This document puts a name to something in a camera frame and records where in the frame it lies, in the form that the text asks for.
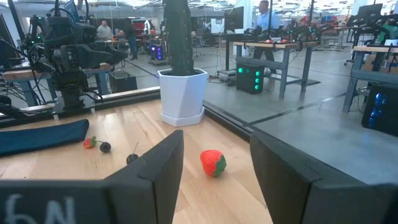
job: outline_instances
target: white planter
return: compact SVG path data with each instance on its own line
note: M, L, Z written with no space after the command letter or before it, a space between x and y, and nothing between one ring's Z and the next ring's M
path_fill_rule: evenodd
M207 72L195 68L198 75L185 77L163 75L170 71L171 69L166 69L157 72L160 80L163 121L175 127L200 123L205 114L203 98Z

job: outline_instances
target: potted plant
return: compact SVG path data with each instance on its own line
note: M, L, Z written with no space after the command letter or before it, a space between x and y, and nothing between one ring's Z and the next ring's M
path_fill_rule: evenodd
M163 0L171 68L158 71L161 117L172 126L200 123L208 74L193 67L191 15L187 0Z

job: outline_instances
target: blue cloth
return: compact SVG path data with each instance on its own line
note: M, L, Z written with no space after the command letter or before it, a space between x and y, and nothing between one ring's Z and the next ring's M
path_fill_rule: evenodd
M137 59L137 45L136 45L136 36L129 36L129 46L132 53L133 59Z
M269 23L269 11L267 11L264 14L261 14L256 22L256 27L257 26L261 26L261 28L263 30L267 30L268 29L268 23ZM274 13L272 13L271 16L271 29L278 29L279 28L279 18L277 16L275 16Z
M89 125L83 119L45 128L0 132L0 156L84 141Z

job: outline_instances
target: wooden table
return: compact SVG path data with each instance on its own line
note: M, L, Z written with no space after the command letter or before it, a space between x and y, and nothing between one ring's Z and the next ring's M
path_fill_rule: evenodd
M23 64L18 65L17 67L27 67L27 66L29 66L29 63L24 62ZM100 68L96 69L88 68L84 69L83 71L86 75L95 74L95 79L99 93L102 95L107 95L109 94L109 90L108 90L106 77L108 75L108 72L111 71L111 69L112 66L110 66L109 64L101 63ZM49 86L51 97L53 100L56 99L57 94L55 93L55 89L53 87L52 77L46 73L35 72L35 74L37 80L46 79L47 85ZM2 76L3 79L7 82L18 82L21 85L28 106L38 105L36 99L34 98L34 90L32 89L32 86L30 84L30 81L34 80L32 70L9 71L9 72L4 72Z
M275 44L275 48L283 49L284 57L281 62L274 62L270 60L261 60L256 58L244 58L242 57L242 46L248 47L265 47L272 49L274 44L267 44L265 41L259 42L234 42L236 47L236 63L244 63L244 64L253 64L256 66L265 66L267 68L278 69L282 71L282 75L280 79L280 88L279 88L279 98L283 99L285 96L286 86L294 83L301 83L301 91L305 92L308 83L308 73L310 71L310 63L311 63L311 55L312 55L312 47L318 45L317 42L304 42L302 47L306 48L305 60L304 60L304 69L303 69L303 77L294 81L287 81L287 69L289 67L289 56L290 50L295 50L300 48L299 43L291 43L291 44Z
M103 179L126 165L138 143L139 156L172 133L162 122L159 100L97 111L60 121L48 120L0 131L39 128L88 119L87 138L110 142L112 151L84 149L83 143L0 157L0 179ZM265 223L272 220L252 166L249 144L208 117L184 131L184 167L174 224ZM200 153L223 152L227 166L218 178L205 175Z
M353 69L351 70L351 81L348 82L346 98L344 100L343 111L349 112L349 108L353 103L353 98L359 94L356 90L356 85L358 80L367 80L370 82L387 82L398 84L397 74L387 74L379 72L380 65L373 65L372 71L364 71L362 69L363 58L366 53L377 52L375 62L379 61L380 58L384 58L385 53L388 52L388 47L367 47L367 46L357 46L354 47L356 52L354 58ZM391 53L398 53L397 48L392 48Z

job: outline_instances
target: blue towel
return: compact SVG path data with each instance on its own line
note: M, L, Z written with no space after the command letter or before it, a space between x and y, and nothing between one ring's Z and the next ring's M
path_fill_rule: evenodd
M83 119L46 128L0 132L0 156L84 141L89 125Z

